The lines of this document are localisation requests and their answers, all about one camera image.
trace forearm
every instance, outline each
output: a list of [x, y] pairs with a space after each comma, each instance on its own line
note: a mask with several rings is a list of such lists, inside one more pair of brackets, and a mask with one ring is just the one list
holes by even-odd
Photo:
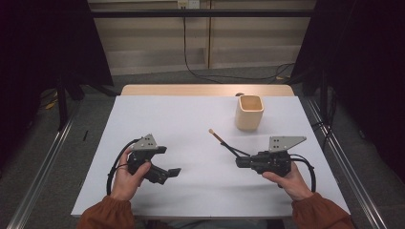
[[292, 202], [292, 217], [300, 229], [353, 228], [351, 217], [332, 201], [315, 193]]
[[82, 228], [135, 228], [131, 202], [106, 196], [101, 202], [87, 209], [77, 225]]

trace black pole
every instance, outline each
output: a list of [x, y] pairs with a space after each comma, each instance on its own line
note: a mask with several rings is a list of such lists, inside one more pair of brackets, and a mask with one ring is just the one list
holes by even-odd
[[329, 118], [328, 118], [328, 76], [325, 70], [322, 70], [321, 76], [321, 94], [320, 94], [320, 110], [322, 121], [324, 125], [329, 125]]
[[57, 78], [57, 101], [59, 104], [59, 128], [58, 131], [61, 131], [68, 120], [68, 107], [66, 105], [66, 95], [65, 95], [65, 86], [63, 84], [63, 76], [60, 75]]

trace gray mounting plate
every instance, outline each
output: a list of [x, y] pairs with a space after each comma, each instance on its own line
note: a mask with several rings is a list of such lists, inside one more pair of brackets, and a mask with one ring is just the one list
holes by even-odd
[[305, 136], [271, 136], [268, 151], [271, 153], [286, 151], [305, 140], [307, 140]]
[[132, 146], [133, 150], [156, 150], [156, 148], [158, 148], [158, 144], [156, 144], [152, 134], [143, 136]]

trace gray carpet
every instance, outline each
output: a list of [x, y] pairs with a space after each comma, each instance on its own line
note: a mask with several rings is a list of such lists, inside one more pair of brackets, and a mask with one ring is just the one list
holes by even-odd
[[[285, 81], [284, 79], [273, 81], [273, 78], [258, 79], [274, 75], [276, 73], [275, 67], [209, 70], [198, 71], [198, 73], [220, 74], [221, 76], [209, 77], [209, 79], [230, 84], [267, 84]], [[256, 79], [226, 77], [231, 75]], [[198, 78], [188, 72], [124, 75], [114, 77], [114, 81], [116, 86], [109, 88], [116, 92], [120, 92], [126, 84], [217, 83]], [[82, 88], [86, 94], [83, 101], [76, 102], [68, 98], [71, 109], [78, 106], [77, 116], [60, 152], [57, 154], [51, 172], [46, 177], [45, 185], [32, 208], [25, 228], [75, 228], [77, 219], [70, 214], [115, 101], [113, 97], [108, 97], [87, 86]], [[309, 122], [315, 123], [316, 120], [310, 111], [308, 98], [302, 96], [301, 85], [293, 85], [292, 88], [300, 96]], [[312, 98], [318, 99], [319, 95], [316, 94]], [[8, 165], [3, 169], [0, 180], [0, 228], [7, 227], [19, 203], [30, 188], [42, 161], [53, 144], [57, 127], [57, 106], [50, 110], [39, 110], [35, 122], [21, 143], [21, 147], [16, 150]], [[402, 217], [405, 215], [404, 184], [381, 161], [373, 144], [361, 137], [358, 127], [340, 103], [337, 104], [332, 127], [387, 227], [402, 228], [402, 225], [405, 225], [405, 218]], [[320, 130], [315, 130], [315, 133], [322, 145], [324, 136]], [[349, 205], [354, 223], [358, 228], [372, 228], [363, 211], [363, 206], [359, 203], [342, 173], [328, 144], [325, 148], [325, 156]], [[286, 228], [295, 228], [291, 219], [284, 219], [284, 223]]]

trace beige cup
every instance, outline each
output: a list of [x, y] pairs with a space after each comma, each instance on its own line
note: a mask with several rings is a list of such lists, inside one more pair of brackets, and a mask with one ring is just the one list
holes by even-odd
[[236, 107], [235, 124], [241, 131], [255, 131], [263, 116], [265, 107], [257, 95], [241, 95]]

